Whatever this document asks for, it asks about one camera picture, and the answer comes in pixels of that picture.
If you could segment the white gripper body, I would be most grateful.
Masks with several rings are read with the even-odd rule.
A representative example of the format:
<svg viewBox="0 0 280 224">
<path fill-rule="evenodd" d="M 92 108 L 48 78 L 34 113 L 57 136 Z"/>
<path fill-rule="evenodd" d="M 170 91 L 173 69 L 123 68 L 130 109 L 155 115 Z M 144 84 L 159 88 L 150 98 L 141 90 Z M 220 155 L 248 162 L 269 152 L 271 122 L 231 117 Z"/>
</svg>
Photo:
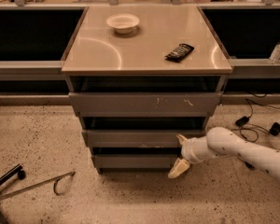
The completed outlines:
<svg viewBox="0 0 280 224">
<path fill-rule="evenodd" d="M 216 153 L 207 145 L 204 136 L 187 139 L 187 143 L 181 148 L 181 156 L 190 164 L 196 164 L 213 159 Z"/>
</svg>

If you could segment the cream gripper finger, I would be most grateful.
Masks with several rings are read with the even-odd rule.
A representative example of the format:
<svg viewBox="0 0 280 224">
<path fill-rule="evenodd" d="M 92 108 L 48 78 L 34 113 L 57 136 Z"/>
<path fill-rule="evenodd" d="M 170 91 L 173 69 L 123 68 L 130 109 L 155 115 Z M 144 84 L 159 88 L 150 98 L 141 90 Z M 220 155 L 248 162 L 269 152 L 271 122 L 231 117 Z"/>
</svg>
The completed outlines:
<svg viewBox="0 0 280 224">
<path fill-rule="evenodd" d="M 178 134 L 176 137 L 177 137 L 177 139 L 179 141 L 179 144 L 181 146 L 184 146 L 187 143 L 187 138 L 184 135 Z"/>
<path fill-rule="evenodd" d="M 168 177 L 171 179 L 177 178 L 185 173 L 190 168 L 190 163 L 185 159 L 178 158 L 175 161 L 173 168 L 170 170 Z"/>
</svg>

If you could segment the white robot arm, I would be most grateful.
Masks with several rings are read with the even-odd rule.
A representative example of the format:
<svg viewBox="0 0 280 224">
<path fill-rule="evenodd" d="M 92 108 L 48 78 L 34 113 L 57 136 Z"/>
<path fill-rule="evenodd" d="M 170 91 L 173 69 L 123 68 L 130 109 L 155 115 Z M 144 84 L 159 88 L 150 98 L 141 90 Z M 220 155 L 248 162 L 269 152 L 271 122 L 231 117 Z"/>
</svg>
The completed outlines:
<svg viewBox="0 0 280 224">
<path fill-rule="evenodd" d="M 168 177 L 177 178 L 192 164 L 234 156 L 280 181 L 280 151 L 260 146 L 237 136 L 232 131 L 215 127 L 203 137 L 186 138 L 178 134 L 181 157 L 177 158 Z"/>
</svg>

